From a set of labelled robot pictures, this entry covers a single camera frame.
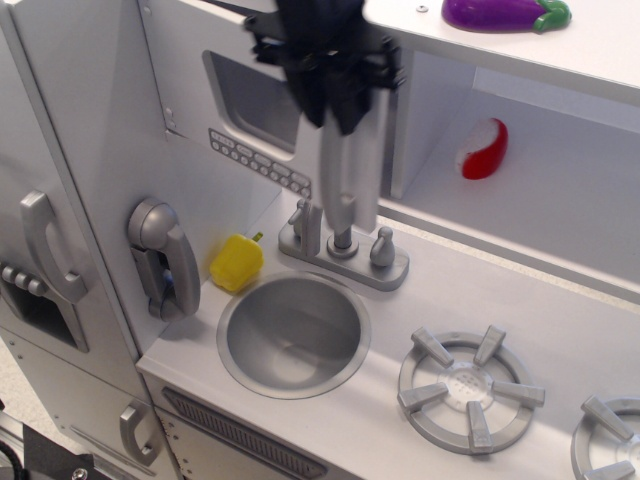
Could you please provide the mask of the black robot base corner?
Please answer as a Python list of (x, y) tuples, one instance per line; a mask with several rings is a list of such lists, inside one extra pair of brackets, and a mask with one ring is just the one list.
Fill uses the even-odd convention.
[(87, 455), (75, 455), (5, 412), (1, 403), (2, 479), (100, 479)]

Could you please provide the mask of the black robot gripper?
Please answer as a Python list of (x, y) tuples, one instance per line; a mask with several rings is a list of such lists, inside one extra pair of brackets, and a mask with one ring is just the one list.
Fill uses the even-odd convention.
[[(377, 88), (395, 90), (404, 81), (398, 43), (364, 19), (363, 7), (362, 1), (278, 1), (275, 11), (244, 20), (256, 59), (285, 70), (297, 105), (315, 127), (325, 125), (333, 108), (340, 132), (353, 134)], [(331, 69), (353, 71), (365, 83), (341, 83), (332, 96)]]

